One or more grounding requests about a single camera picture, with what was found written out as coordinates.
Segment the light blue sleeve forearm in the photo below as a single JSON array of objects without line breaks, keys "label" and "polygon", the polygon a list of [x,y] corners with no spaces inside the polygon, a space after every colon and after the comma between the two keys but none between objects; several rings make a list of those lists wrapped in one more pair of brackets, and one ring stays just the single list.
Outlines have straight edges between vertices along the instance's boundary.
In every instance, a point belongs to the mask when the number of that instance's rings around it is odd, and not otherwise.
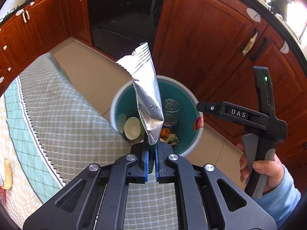
[{"label": "light blue sleeve forearm", "polygon": [[283,169],[284,176],[279,185],[261,199],[254,199],[275,220],[278,228],[287,220],[301,198],[288,169],[284,165]]}]

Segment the person's right hand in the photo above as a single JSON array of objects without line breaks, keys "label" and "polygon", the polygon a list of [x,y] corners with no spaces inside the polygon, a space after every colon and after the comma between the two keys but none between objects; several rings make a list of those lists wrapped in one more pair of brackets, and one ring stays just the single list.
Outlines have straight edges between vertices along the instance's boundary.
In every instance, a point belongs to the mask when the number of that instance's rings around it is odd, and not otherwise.
[{"label": "person's right hand", "polygon": [[[245,147],[242,142],[238,143],[236,147],[241,152],[243,152],[243,155],[241,156],[239,160],[240,180],[242,183],[246,183],[247,179],[250,176],[250,172],[248,171],[248,168],[247,168],[248,161],[247,161],[247,157],[245,153]],[[263,191],[264,194],[276,188],[281,183],[284,177],[283,165],[276,154],[274,155],[273,160],[255,161],[252,167],[254,171],[256,171],[257,173],[268,176],[267,183]]]}]

